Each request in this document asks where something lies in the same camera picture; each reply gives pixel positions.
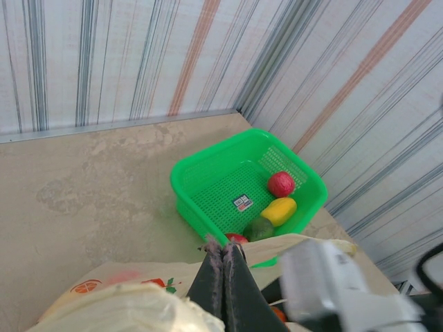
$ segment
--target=label sticker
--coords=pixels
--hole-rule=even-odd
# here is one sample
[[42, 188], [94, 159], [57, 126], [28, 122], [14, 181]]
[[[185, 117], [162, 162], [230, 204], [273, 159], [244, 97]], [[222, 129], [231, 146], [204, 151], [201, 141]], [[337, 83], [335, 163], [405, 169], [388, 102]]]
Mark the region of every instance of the label sticker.
[[236, 199], [233, 199], [233, 204], [239, 210], [240, 212], [245, 211], [247, 208], [249, 208], [253, 202], [249, 197], [245, 194], [238, 196]]

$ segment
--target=basket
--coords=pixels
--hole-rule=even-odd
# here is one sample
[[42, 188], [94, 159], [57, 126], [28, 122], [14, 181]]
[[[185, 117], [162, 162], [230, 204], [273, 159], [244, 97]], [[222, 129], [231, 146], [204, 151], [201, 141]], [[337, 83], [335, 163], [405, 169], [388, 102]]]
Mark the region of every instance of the basket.
[[326, 202], [326, 186], [284, 143], [261, 129], [249, 129], [180, 160], [171, 173], [177, 210], [201, 237], [211, 234], [224, 245], [226, 233], [243, 233], [275, 199], [267, 181], [279, 171], [296, 182], [290, 197], [297, 211], [275, 229], [275, 236], [300, 233]]

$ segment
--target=black cable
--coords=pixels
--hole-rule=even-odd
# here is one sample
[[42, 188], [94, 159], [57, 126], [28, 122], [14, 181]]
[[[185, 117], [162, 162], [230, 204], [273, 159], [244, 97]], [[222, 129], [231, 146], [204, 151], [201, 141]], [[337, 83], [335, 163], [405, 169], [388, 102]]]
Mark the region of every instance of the black cable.
[[424, 256], [418, 261], [415, 272], [419, 277], [423, 285], [434, 295], [440, 304], [443, 304], [443, 290], [428, 277], [428, 275], [423, 270], [423, 265], [434, 256], [437, 256], [443, 251], [443, 242], [433, 249], [429, 250]]

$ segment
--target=apple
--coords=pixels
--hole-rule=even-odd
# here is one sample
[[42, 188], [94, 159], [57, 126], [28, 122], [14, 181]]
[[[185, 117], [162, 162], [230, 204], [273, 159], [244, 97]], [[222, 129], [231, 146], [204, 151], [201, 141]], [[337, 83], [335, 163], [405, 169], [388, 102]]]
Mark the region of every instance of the apple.
[[227, 233], [225, 234], [229, 241], [231, 242], [238, 242], [240, 244], [248, 243], [248, 239], [244, 237], [243, 235], [237, 234], [237, 233]]
[[278, 172], [270, 177], [268, 189], [275, 197], [281, 198], [292, 194], [296, 188], [292, 176], [287, 172]]

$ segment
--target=beige floor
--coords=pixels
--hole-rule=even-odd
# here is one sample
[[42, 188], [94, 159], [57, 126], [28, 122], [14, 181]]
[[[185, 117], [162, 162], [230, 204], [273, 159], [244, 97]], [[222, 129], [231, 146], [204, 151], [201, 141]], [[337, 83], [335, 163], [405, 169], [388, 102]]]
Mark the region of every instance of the beige floor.
[[[171, 169], [248, 128], [230, 114], [0, 145], [0, 331], [27, 329], [106, 261], [201, 261]], [[304, 234], [350, 239], [324, 209]], [[356, 261], [373, 291], [395, 292], [364, 253]]]

